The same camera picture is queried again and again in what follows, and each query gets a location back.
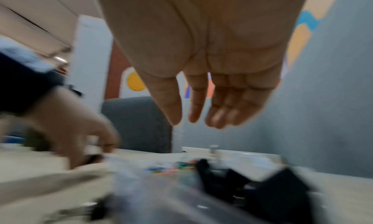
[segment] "gray wall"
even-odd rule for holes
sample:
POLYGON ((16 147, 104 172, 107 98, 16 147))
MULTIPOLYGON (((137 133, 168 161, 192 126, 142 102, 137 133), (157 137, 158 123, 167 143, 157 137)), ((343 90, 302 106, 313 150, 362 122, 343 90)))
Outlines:
POLYGON ((373 0, 337 0, 258 119, 221 135, 186 123, 185 146, 223 143, 373 177, 372 15, 373 0))

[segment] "ceiling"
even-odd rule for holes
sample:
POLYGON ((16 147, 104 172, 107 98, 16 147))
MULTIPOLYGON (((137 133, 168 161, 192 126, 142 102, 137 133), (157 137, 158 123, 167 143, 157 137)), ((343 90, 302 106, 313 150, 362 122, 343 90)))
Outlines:
POLYGON ((79 15, 99 17, 93 0, 0 0, 0 35, 54 65, 69 60, 79 15))

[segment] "white wall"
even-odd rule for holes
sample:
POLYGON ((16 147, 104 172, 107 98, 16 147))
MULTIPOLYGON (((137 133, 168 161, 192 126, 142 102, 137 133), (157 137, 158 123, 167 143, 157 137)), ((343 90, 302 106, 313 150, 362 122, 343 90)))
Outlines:
POLYGON ((84 94, 82 101, 96 112, 104 99, 113 37, 105 21, 80 16, 66 83, 84 94))

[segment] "white tabletop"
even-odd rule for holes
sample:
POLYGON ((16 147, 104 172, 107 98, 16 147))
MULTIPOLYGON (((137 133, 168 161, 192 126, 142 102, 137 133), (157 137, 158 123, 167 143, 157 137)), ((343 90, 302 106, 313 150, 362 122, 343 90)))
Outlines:
MULTIPOLYGON (((188 149, 204 156, 207 150, 188 149)), ((222 151, 222 157, 237 152, 222 151)), ((154 161, 178 161, 182 154, 153 154, 118 150, 126 159, 151 164, 154 161)), ((279 157, 268 155, 278 162, 279 157)), ((373 223, 373 180, 317 173, 336 205, 344 223, 373 223)), ((77 171, 65 171, 64 161, 48 153, 25 148, 0 149, 0 219, 1 224, 39 223, 43 214, 71 208, 110 191, 111 173, 105 164, 92 164, 77 171)), ((83 223, 81 219, 63 223, 83 223)))

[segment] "chair backrest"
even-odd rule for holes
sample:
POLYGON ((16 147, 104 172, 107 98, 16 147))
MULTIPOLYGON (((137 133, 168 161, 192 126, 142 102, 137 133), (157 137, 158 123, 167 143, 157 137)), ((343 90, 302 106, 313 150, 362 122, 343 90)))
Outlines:
POLYGON ((121 149, 171 152, 172 126, 151 97, 106 100, 101 112, 122 137, 121 149))

